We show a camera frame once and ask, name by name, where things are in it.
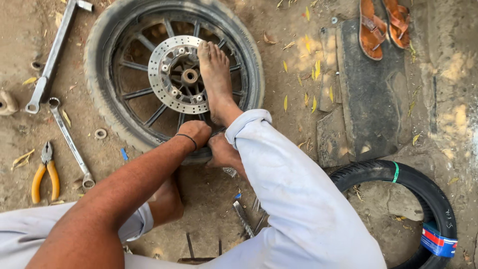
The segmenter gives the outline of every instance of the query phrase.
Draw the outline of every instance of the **pliers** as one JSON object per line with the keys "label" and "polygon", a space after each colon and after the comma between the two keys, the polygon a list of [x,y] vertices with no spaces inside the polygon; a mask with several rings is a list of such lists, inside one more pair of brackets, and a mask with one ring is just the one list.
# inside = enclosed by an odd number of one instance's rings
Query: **pliers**
{"label": "pliers", "polygon": [[46,169],[50,174],[52,179],[52,201],[58,199],[60,196],[60,180],[58,179],[58,172],[56,172],[55,161],[52,159],[53,156],[53,147],[50,141],[45,143],[45,146],[42,150],[42,163],[38,167],[38,170],[35,173],[32,183],[32,200],[33,203],[40,202],[40,183],[42,182],[43,174],[45,174]]}

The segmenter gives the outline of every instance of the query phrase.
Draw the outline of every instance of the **tire label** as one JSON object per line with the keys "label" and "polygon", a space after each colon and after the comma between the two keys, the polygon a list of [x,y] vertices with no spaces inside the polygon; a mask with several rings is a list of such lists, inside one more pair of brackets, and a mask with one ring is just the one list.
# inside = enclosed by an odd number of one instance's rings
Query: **tire label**
{"label": "tire label", "polygon": [[440,236],[440,233],[431,225],[424,223],[420,244],[431,253],[452,258],[455,255],[458,240]]}

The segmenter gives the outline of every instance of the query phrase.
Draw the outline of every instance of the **tire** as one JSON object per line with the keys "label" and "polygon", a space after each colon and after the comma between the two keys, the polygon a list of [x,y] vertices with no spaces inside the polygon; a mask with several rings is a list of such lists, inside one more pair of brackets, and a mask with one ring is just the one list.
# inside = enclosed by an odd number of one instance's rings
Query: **tire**
{"label": "tire", "polygon": [[[228,33],[237,41],[235,45],[245,52],[244,58],[247,60],[245,68],[249,78],[249,93],[243,110],[261,108],[264,100],[265,79],[259,50],[246,26],[226,6],[215,0],[117,0],[102,12],[91,29],[85,48],[84,73],[99,115],[119,138],[143,153],[166,139],[152,135],[125,116],[127,111],[115,98],[116,93],[109,83],[106,58],[113,54],[120,31],[128,26],[131,18],[172,5],[183,6],[188,11],[206,7],[208,18],[230,26]],[[182,164],[201,164],[211,157],[211,150],[203,147],[191,153]]]}
{"label": "tire", "polygon": [[[455,215],[450,202],[441,189],[427,176],[405,164],[397,163],[399,175],[396,183],[409,189],[420,202],[424,223],[436,221],[441,236],[456,238]],[[391,161],[369,160],[349,164],[330,175],[337,188],[344,192],[354,185],[368,181],[392,182],[396,166]],[[439,257],[420,245],[406,262],[393,269],[442,269],[450,258]]]}

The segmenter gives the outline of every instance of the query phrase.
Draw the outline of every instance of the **brown sandal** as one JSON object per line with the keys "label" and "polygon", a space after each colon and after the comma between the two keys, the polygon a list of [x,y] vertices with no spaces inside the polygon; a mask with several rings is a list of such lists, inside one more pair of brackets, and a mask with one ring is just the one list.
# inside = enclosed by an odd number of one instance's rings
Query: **brown sandal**
{"label": "brown sandal", "polygon": [[365,55],[375,61],[382,59],[380,44],[385,41],[387,24],[375,16],[371,0],[360,0],[360,30],[358,33],[360,47]]}
{"label": "brown sandal", "polygon": [[410,10],[400,6],[397,0],[382,0],[389,20],[389,35],[397,47],[406,49],[410,47],[408,25],[410,23]]}

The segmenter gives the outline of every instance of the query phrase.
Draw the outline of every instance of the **dusty floor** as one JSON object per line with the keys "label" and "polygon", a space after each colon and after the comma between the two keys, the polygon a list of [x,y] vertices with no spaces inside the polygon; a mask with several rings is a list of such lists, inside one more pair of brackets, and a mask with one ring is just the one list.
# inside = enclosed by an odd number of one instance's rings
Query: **dusty floor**
{"label": "dusty floor", "polygon": [[[59,97],[63,109],[72,122],[70,133],[97,181],[126,162],[120,149],[124,147],[130,158],[140,153],[127,146],[115,135],[104,140],[90,136],[97,128],[108,126],[100,119],[89,97],[83,76],[83,49],[89,29],[99,14],[109,5],[107,0],[93,0],[94,14],[79,12],[64,51],[51,96]],[[304,75],[315,62],[315,55],[300,58],[306,48],[305,35],[312,40],[312,50],[320,50],[319,29],[333,27],[331,17],[339,21],[358,17],[358,1],[319,0],[314,8],[310,1],[297,0],[289,7],[287,1],[279,10],[279,1],[225,0],[223,1],[245,23],[261,52],[266,95],[264,108],[273,117],[273,126],[291,139],[301,143],[311,139],[315,145],[316,121],[325,113],[310,114],[303,106],[305,90],[310,96],[318,94],[318,88],[310,79],[300,89],[296,74]],[[411,141],[394,156],[394,159],[417,168],[442,188],[456,215],[458,248],[450,268],[475,267],[477,204],[477,57],[478,2],[475,0],[440,0],[437,2],[414,0],[404,5],[411,7],[411,33],[417,60],[412,63],[406,56],[407,86],[409,96],[421,85],[411,114],[413,135],[422,134],[416,146]],[[311,11],[310,22],[303,16],[305,7]],[[55,13],[63,13],[65,5],[60,0],[2,1],[0,2],[0,82],[2,89],[12,92],[23,108],[29,101],[34,86],[22,85],[26,79],[39,76],[29,68],[38,57],[45,62],[56,33]],[[266,30],[276,45],[265,44],[262,38]],[[296,41],[297,46],[282,50],[286,44]],[[283,71],[285,60],[289,73]],[[288,95],[287,113],[283,100]],[[51,140],[62,190],[60,199],[66,202],[79,199],[72,190],[72,182],[81,177],[81,170],[69,151],[58,126],[46,107],[36,115],[20,111],[13,116],[0,118],[0,211],[32,207],[30,185],[40,161],[42,145]],[[31,164],[11,171],[12,161],[35,148]],[[307,152],[316,159],[316,151]],[[146,236],[129,243],[137,254],[176,261],[188,258],[185,234],[191,233],[196,257],[215,257],[217,241],[222,240],[223,251],[228,251],[244,240],[243,228],[231,205],[238,188],[243,192],[241,203],[252,207],[254,193],[251,187],[239,179],[232,179],[218,169],[202,166],[182,167],[179,185],[185,203],[185,215],[181,221],[154,229]],[[459,180],[448,185],[458,177]],[[43,200],[48,204],[49,179],[42,184]],[[356,207],[360,213],[366,212]],[[260,214],[246,209],[253,226]],[[389,266],[400,264],[413,252],[413,245],[420,237],[419,225],[410,222],[412,230],[390,219],[389,215],[368,220],[368,228],[380,242]],[[395,237],[400,230],[401,237]],[[406,242],[409,249],[398,249],[396,241]]]}

